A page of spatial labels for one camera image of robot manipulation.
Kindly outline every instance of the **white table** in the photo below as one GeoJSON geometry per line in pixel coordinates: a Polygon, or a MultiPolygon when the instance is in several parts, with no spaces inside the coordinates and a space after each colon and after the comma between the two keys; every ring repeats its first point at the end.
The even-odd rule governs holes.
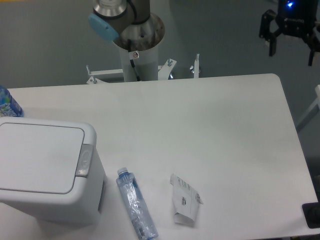
{"type": "Polygon", "coordinates": [[[135,173],[159,240],[320,233],[303,215],[317,198],[276,75],[10,92],[26,117],[92,124],[108,183],[98,225],[38,221],[0,204],[1,240],[137,239],[115,182],[121,167],[135,173]],[[203,199],[194,228],[174,223],[172,173],[203,199]]]}

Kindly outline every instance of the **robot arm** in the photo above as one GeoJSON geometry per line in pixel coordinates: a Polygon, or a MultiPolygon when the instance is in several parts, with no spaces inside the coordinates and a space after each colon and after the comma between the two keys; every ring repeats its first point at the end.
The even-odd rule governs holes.
{"type": "Polygon", "coordinates": [[[150,0],[93,0],[89,23],[103,39],[113,41],[131,24],[150,17],[150,0]]]}

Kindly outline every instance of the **bottle cap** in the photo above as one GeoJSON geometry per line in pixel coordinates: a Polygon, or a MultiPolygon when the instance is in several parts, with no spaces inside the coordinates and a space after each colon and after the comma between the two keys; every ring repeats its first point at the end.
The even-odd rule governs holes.
{"type": "Polygon", "coordinates": [[[120,176],[120,174],[123,174],[125,172],[128,172],[128,169],[126,167],[122,167],[118,170],[118,176],[120,176]]]}

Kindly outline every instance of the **bottle label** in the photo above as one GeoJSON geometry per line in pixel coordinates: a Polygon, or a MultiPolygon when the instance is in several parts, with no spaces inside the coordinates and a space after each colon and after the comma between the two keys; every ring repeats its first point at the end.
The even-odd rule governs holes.
{"type": "Polygon", "coordinates": [[[23,111],[9,91],[0,86],[0,117],[21,117],[23,111]]]}
{"type": "Polygon", "coordinates": [[[18,117],[18,114],[11,108],[10,102],[0,105],[0,114],[7,117],[18,117]]]}

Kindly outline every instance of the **bolt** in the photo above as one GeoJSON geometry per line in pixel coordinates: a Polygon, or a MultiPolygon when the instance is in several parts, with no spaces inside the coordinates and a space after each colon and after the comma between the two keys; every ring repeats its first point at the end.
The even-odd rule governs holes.
{"type": "Polygon", "coordinates": [[[169,58],[169,59],[168,59],[168,66],[171,67],[171,65],[172,65],[173,62],[174,62],[174,61],[172,61],[172,59],[169,58]]]}

